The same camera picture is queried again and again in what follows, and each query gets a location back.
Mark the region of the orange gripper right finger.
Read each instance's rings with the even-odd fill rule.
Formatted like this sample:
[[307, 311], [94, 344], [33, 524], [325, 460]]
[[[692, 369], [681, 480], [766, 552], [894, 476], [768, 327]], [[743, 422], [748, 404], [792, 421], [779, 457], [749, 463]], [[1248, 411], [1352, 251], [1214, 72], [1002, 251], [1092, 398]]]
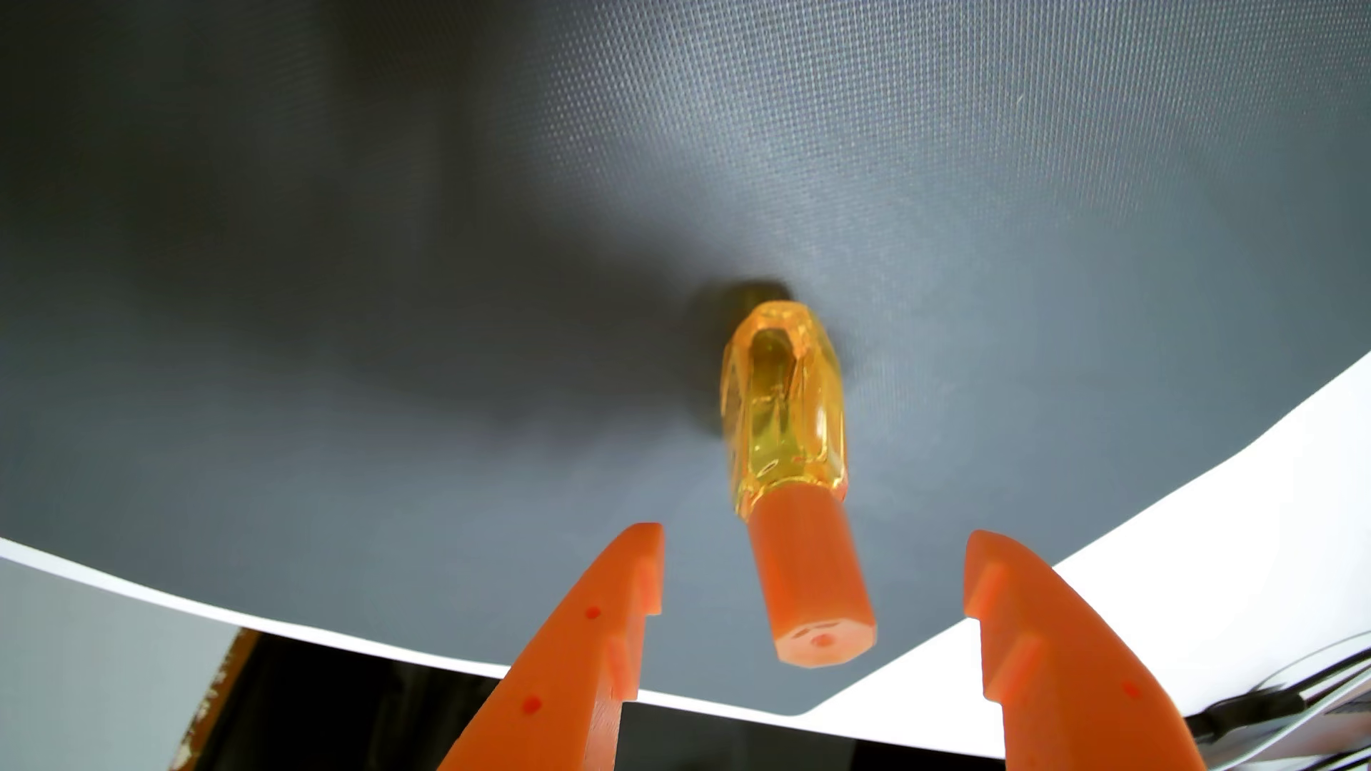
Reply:
[[1204, 770], [1156, 676], [1047, 562], [969, 535], [964, 610], [980, 626], [984, 698], [1004, 711], [1008, 770]]

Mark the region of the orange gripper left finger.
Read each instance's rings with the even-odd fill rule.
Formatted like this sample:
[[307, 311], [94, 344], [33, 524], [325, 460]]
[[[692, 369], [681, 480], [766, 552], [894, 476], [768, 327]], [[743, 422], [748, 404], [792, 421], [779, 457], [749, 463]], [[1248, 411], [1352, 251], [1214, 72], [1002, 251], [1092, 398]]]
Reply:
[[569, 590], [452, 744], [440, 770], [613, 770], [659, 615], [665, 536], [622, 531]]

